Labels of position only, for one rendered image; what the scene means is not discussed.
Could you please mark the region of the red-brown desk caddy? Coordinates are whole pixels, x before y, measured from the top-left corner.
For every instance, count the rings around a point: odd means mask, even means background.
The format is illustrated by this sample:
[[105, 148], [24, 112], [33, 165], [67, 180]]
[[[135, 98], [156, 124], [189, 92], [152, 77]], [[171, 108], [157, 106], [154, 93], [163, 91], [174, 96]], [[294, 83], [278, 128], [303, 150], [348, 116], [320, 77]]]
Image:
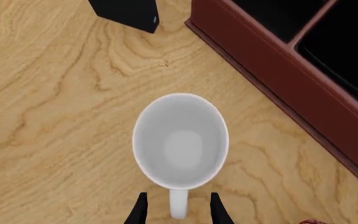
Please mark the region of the red-brown desk caddy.
[[295, 51], [336, 2], [287, 43], [231, 0], [192, 0], [186, 25], [358, 178], [358, 101]]

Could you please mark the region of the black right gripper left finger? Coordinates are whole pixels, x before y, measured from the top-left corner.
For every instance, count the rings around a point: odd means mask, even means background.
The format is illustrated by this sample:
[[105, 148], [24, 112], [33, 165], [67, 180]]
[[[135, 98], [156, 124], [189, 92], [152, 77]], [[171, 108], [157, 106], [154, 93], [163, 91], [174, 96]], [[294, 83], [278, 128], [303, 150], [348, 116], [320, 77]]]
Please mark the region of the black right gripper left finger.
[[147, 218], [147, 193], [139, 194], [131, 213], [124, 224], [145, 224]]

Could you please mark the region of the black wedge-shaped object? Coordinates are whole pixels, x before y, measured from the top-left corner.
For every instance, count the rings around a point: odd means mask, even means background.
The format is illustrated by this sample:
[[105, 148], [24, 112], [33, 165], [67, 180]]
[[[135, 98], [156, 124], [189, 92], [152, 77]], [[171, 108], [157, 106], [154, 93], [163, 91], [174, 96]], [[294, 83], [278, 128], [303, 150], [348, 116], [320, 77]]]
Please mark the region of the black wedge-shaped object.
[[155, 33], [159, 25], [156, 0], [88, 0], [95, 13], [102, 18]]

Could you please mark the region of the white mug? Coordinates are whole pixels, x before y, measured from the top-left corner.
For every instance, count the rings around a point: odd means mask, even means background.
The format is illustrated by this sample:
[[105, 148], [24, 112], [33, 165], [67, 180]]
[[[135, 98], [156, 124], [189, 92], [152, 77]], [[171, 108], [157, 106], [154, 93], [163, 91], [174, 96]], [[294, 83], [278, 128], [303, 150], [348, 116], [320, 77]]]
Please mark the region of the white mug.
[[141, 112], [132, 132], [132, 151], [141, 171], [169, 190], [172, 218], [186, 217], [188, 192], [223, 167], [229, 134], [218, 109], [190, 93], [161, 96]]

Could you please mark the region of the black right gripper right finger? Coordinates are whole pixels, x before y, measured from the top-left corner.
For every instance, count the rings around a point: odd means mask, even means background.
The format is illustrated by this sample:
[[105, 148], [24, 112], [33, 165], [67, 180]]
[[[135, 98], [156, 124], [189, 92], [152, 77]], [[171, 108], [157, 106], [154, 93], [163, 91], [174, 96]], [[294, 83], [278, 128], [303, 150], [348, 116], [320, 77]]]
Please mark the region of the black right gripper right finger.
[[213, 224], [234, 224], [216, 192], [211, 193], [210, 210]]

